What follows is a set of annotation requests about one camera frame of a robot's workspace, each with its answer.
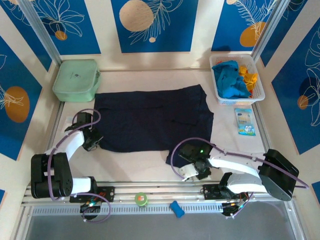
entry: green tape roll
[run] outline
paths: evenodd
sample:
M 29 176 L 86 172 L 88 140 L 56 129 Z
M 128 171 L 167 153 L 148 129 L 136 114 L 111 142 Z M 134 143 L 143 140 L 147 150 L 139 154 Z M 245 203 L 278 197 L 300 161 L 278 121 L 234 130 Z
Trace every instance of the green tape roll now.
M 134 197 L 134 201 L 139 207 L 144 207 L 148 204 L 148 198 L 144 192 L 138 192 Z

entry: blue cloth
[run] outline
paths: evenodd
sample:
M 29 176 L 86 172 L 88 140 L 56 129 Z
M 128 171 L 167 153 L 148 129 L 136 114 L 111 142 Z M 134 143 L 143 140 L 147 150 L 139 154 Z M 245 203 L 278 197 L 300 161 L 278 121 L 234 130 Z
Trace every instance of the blue cloth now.
M 183 215 L 185 215 L 185 211 L 182 210 L 182 208 L 179 206 L 177 201 L 173 201 L 170 204 L 170 208 L 172 209 L 172 211 L 174 212 L 174 214 L 178 219 L 181 218 Z
M 236 61 L 226 61 L 212 67 L 218 94 L 224 99 L 248 98 L 251 93 L 239 76 L 239 67 Z
M 214 114 L 206 97 L 200 85 L 96 94 L 94 109 L 101 113 L 101 121 L 95 127 L 103 135 L 100 147 L 118 153 L 169 150 L 166 163 L 170 164 L 171 152 L 182 140 L 198 137 L 210 141 Z M 189 164 L 176 153 L 175 167 Z

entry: green storage case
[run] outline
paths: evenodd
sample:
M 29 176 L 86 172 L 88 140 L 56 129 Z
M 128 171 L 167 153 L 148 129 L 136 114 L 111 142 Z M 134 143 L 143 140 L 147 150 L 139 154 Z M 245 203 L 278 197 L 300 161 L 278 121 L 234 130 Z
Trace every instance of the green storage case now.
M 53 92 L 62 102 L 90 102 L 100 85 L 95 60 L 66 60 L 59 69 Z

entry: white plastic basket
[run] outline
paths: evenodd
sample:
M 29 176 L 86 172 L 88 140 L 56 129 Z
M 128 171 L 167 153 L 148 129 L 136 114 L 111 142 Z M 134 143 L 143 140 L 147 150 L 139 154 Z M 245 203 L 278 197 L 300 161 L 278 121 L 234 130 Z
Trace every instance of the white plastic basket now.
M 245 65 L 250 74 L 258 73 L 256 65 L 254 63 L 253 58 L 248 54 L 232 54 L 232 53 L 214 53 L 210 56 L 210 67 L 213 78 L 213 85 L 215 95 L 218 99 L 218 103 L 220 105 L 251 105 L 256 101 L 262 101 L 265 99 L 265 91 L 262 87 L 262 83 L 258 74 L 258 80 L 253 89 L 252 98 L 237 98 L 237 99 L 228 99 L 222 98 L 218 94 L 217 83 L 215 79 L 215 73 L 212 69 L 213 66 L 217 65 L 219 62 L 227 62 L 234 60 L 238 63 L 239 66 Z

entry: yellow cloth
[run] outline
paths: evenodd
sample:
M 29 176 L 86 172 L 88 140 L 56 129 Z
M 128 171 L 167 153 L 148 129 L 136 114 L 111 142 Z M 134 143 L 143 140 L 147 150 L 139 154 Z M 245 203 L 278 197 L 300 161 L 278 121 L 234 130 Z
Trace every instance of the yellow cloth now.
M 243 65 L 239 67 L 239 76 L 244 78 L 243 81 L 248 91 L 252 91 L 255 88 L 258 81 L 258 73 L 248 73 L 248 69 Z
M 246 66 L 240 66 L 239 67 L 239 76 L 244 77 L 248 73 L 248 69 Z
M 248 91 L 252 91 L 255 88 L 257 80 L 258 73 L 247 73 L 244 75 L 244 83 Z

